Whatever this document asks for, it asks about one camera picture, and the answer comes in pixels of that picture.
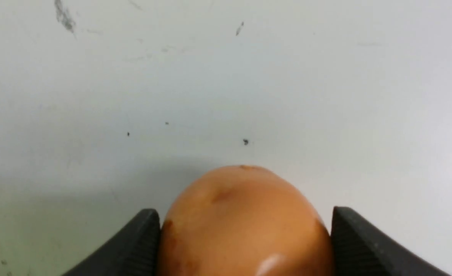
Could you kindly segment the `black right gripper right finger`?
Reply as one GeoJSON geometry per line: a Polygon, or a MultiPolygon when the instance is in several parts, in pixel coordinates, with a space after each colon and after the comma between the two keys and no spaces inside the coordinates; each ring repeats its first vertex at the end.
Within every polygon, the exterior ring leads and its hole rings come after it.
{"type": "Polygon", "coordinates": [[[337,276],[447,276],[375,227],[350,207],[332,213],[337,276]]]}

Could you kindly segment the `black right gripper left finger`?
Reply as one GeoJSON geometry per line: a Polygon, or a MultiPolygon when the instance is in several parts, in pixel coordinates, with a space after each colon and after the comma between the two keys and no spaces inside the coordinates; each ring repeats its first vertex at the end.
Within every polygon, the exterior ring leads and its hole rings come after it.
{"type": "Polygon", "coordinates": [[[142,209],[65,276],[154,276],[160,240],[155,209],[142,209]]]}

